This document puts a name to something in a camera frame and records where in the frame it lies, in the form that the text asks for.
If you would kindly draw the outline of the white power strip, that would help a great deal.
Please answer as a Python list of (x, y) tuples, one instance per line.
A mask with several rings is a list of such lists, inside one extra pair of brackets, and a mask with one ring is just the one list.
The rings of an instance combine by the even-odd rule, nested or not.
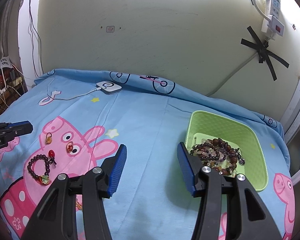
[(285, 25), (279, 20), (280, 11), (280, 0), (266, 0), (266, 11), (264, 14), (268, 16), (270, 21), (263, 20), (261, 31), (269, 40), (275, 40), (277, 36), (282, 37), (284, 34)]

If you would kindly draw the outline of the red bead pendant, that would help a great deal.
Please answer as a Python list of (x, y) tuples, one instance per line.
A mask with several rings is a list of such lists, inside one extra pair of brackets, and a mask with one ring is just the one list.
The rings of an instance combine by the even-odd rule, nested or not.
[(55, 161), (55, 152), (53, 150), (49, 150), (48, 156), (49, 156), (49, 163), (53, 165), (57, 165)]

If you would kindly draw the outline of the green plastic basket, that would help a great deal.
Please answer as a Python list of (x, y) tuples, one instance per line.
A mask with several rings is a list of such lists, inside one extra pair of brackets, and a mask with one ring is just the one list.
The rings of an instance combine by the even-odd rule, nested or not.
[(185, 137), (189, 150), (204, 139), (221, 138), (233, 148), (239, 148), (244, 165), (238, 165), (237, 173), (247, 176), (257, 192), (268, 185), (268, 171), (263, 151), (255, 132), (247, 125), (218, 114), (195, 111), (191, 114)]

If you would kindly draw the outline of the white square charger device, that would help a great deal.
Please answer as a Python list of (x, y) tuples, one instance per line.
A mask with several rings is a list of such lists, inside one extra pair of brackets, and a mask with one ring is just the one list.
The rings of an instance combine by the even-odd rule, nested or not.
[(118, 93), (122, 90), (122, 87), (112, 81), (101, 81), (96, 84), (97, 90), (110, 95)]

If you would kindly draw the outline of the blue cartoon pig bedsheet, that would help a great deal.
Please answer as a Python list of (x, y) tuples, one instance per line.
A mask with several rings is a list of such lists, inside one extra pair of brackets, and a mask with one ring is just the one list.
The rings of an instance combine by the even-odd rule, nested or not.
[[(122, 87), (107, 95), (96, 84)], [(268, 185), (260, 192), (283, 239), (291, 239), (295, 198), (289, 174), (290, 156), (282, 125), (266, 115), (221, 99), (213, 99), (157, 76), (107, 71), (57, 69), (13, 102), (0, 122), (29, 121), (31, 134), (0, 150), (0, 216), (13, 239), (19, 239), (47, 190), (28, 173), (38, 154), (55, 152), (60, 173), (85, 174), (127, 147), (119, 187), (105, 200), (113, 239), (190, 239), (199, 199), (187, 191), (177, 160), (191, 114), (206, 111), (251, 128), (261, 145)], [(52, 133), (51, 144), (45, 143)], [(73, 150), (66, 152), (68, 142)]]

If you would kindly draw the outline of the orange round pendant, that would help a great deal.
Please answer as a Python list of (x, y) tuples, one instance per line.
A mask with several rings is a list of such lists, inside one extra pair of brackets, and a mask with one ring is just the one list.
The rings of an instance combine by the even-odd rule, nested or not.
[(74, 147), (73, 142), (72, 141), (68, 142), (67, 145), (66, 145), (66, 152), (67, 153), (72, 152), (73, 147)]

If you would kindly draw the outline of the cluttered side shelf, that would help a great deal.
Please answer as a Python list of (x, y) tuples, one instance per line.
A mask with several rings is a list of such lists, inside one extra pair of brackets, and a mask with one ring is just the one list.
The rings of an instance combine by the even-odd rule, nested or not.
[(0, 58), (0, 115), (25, 92), (22, 73), (8, 56)]

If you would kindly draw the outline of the black tape cross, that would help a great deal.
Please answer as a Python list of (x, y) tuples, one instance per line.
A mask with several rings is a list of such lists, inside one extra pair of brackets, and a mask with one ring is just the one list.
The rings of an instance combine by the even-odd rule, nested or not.
[(269, 51), (268, 50), (269, 42), (266, 40), (264, 42), (262, 42), (260, 40), (260, 38), (257, 36), (257, 34), (254, 32), (254, 30), (251, 26), (247, 27), (247, 31), (253, 38), (254, 43), (250, 42), (246, 39), (241, 39), (241, 45), (251, 48), (257, 52), (259, 64), (266, 62), (267, 66), (269, 68), (269, 71), (271, 73), (271, 76), (273, 78), (273, 81), (276, 81), (277, 75), (275, 73), (275, 69), (270, 60), (270, 57), (274, 58), (276, 61), (281, 63), (286, 68), (289, 68), (289, 63), (287, 61), (285, 61), (284, 59), (282, 59), (281, 57), (279, 57), (278, 55), (276, 55), (275, 53), (273, 53), (272, 51)]

